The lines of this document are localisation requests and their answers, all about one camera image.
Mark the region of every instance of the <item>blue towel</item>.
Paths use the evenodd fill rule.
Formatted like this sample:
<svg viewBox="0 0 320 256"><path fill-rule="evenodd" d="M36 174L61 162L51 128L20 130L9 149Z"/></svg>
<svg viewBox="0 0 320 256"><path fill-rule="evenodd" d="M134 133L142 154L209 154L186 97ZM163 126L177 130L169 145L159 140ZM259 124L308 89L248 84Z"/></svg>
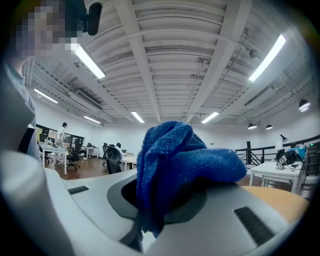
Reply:
<svg viewBox="0 0 320 256"><path fill-rule="evenodd" d="M189 124L168 121L144 137L137 157L137 201L140 209L165 215L181 185L198 177L230 183L245 175L236 152L208 149Z"/></svg>

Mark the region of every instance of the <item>wooden floor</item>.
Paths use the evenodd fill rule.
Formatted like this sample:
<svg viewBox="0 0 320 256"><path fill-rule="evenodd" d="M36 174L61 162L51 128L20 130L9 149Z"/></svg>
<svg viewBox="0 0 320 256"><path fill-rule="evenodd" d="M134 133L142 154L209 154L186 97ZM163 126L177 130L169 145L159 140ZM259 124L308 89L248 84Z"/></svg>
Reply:
<svg viewBox="0 0 320 256"><path fill-rule="evenodd" d="M106 167L102 165L102 162L104 162L101 158L89 158L88 160L80 160L76 162L77 165L80 165L80 168L78 170L69 167L67 169L67 175L64 174L64 167L63 164L56 164L55 166L53 163L48 163L46 161L45 167L50 169L55 169L60 177L65 180L74 180L74 179L82 179L82 178L91 178L91 177L99 177L103 175L108 175L108 172L106 171ZM125 164L123 163L121 165L121 170L125 170ZM238 181L237 183L241 186L248 186L250 182L250 176L246 175L243 179ZM253 186L260 187L262 184L262 179L259 177L255 177L253 180ZM283 183L283 182L270 182L270 187L281 189L285 191L291 191L292 185Z"/></svg>

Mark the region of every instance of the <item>ceiling duct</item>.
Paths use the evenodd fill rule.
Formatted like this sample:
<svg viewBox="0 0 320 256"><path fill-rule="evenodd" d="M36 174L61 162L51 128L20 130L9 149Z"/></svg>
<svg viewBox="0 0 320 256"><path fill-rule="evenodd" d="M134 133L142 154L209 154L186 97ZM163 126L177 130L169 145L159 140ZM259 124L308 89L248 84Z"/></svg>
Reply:
<svg viewBox="0 0 320 256"><path fill-rule="evenodd" d="M75 93L69 92L68 94L72 100L91 111L101 111L103 109L103 107L100 106L95 100L93 100L80 90L77 90Z"/></svg>
<svg viewBox="0 0 320 256"><path fill-rule="evenodd" d="M269 86L265 87L262 91L260 91L253 98L248 100L244 105L246 108L254 109L264 103L266 100L270 99L276 95L276 92L271 89Z"/></svg>

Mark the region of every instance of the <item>metal railing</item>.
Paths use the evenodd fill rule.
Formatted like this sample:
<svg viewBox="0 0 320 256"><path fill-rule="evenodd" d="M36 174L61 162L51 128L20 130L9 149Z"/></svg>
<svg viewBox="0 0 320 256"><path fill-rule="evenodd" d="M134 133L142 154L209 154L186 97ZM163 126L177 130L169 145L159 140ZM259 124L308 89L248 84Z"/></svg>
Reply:
<svg viewBox="0 0 320 256"><path fill-rule="evenodd" d="M320 140L320 134L311 138L306 138L295 142L283 144L283 148L291 147L291 145L299 145L303 143L313 142L316 140ZM273 150L275 148L276 146L265 146L258 148L241 148L236 149L235 151L237 152L239 158L243 161L243 163L246 166L258 166L263 164L265 161L272 161L274 159L274 157L271 156L275 156L277 155L277 153L274 151L271 152L270 150Z"/></svg>

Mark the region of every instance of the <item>white desk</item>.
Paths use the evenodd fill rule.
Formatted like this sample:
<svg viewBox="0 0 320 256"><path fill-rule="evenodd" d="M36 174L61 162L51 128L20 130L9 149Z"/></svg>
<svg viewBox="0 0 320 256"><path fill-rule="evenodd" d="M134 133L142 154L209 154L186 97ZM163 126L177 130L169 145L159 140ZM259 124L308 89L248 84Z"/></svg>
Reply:
<svg viewBox="0 0 320 256"><path fill-rule="evenodd" d="M55 152L55 153L62 153L64 154L64 175L67 175L67 150L65 150L63 147L54 147L51 145L48 145L46 143L39 143L39 146L42 148L42 165L43 168L45 168L45 155L47 152ZM56 164L56 154L53 156L53 164Z"/></svg>
<svg viewBox="0 0 320 256"><path fill-rule="evenodd" d="M127 170L127 163L137 164L136 156L123 157L122 161L124 162L124 170Z"/></svg>
<svg viewBox="0 0 320 256"><path fill-rule="evenodd" d="M93 150L93 152L96 150L96 158L99 156L99 148L98 147L91 147L91 146L83 146L84 150L86 150L86 159L88 159L88 153L89 150Z"/></svg>
<svg viewBox="0 0 320 256"><path fill-rule="evenodd" d="M262 176L261 187L264 187L266 182L268 186L269 180L285 183L293 181L291 192L299 195L303 179L303 171L301 171L302 163L297 162L296 164L298 165L296 168L292 168L291 164L289 164L292 169L287 165L284 169L278 169L276 162L265 162L253 167L250 169L251 176L249 186L252 186L255 175L260 174Z"/></svg>

